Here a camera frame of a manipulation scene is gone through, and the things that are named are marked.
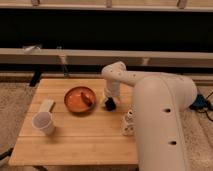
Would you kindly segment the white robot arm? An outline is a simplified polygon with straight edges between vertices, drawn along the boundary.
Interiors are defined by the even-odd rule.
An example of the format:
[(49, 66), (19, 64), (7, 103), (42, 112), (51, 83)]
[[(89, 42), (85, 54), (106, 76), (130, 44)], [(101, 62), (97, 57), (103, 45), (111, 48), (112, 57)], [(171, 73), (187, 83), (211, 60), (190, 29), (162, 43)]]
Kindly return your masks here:
[(191, 171), (180, 113), (196, 99), (194, 81), (183, 75), (129, 71), (122, 62), (102, 69), (106, 97), (120, 85), (133, 88), (132, 111), (139, 171)]

